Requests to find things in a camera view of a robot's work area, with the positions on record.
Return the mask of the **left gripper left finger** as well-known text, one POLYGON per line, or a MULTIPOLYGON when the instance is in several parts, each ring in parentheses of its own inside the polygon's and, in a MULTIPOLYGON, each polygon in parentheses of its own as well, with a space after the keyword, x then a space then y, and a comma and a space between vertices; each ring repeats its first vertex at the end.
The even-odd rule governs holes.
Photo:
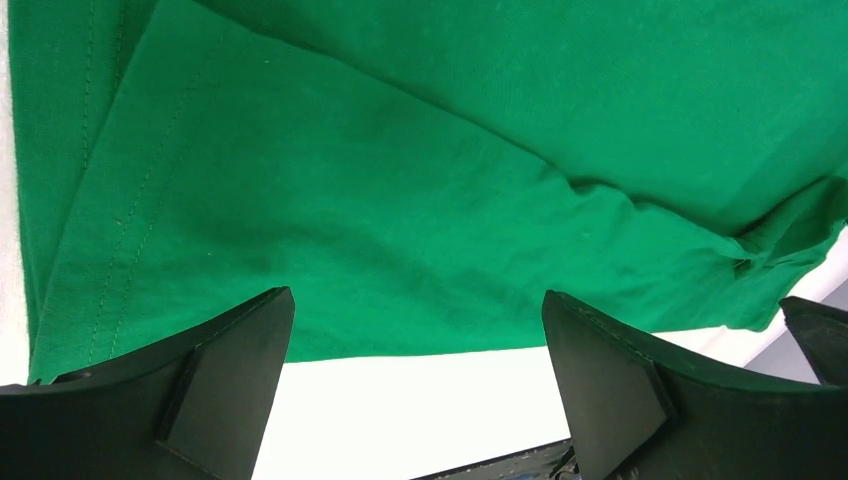
POLYGON ((50 382, 1 390, 5 479, 248 479, 292 332, 270 289, 50 382))

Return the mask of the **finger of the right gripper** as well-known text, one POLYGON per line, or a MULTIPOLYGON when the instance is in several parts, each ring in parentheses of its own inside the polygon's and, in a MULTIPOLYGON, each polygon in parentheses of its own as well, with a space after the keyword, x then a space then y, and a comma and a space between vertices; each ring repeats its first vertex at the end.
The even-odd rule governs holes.
POLYGON ((821 384, 847 386, 847 312, 799 297, 779 303, 788 331, 821 384))

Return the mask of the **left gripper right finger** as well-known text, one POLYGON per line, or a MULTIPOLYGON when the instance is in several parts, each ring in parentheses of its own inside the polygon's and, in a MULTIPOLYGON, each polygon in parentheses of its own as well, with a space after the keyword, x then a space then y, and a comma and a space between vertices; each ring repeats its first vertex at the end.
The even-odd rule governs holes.
POLYGON ((542 321, 585 479, 843 479, 847 386, 732 366, 548 292, 542 321))

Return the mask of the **green t shirt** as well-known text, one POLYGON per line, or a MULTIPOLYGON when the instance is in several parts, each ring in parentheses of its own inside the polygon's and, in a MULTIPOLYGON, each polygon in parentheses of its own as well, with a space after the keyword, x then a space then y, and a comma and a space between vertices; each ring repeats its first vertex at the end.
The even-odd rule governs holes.
POLYGON ((307 362, 761 330, 847 221, 843 1, 12 1, 30 375, 276 286, 307 362))

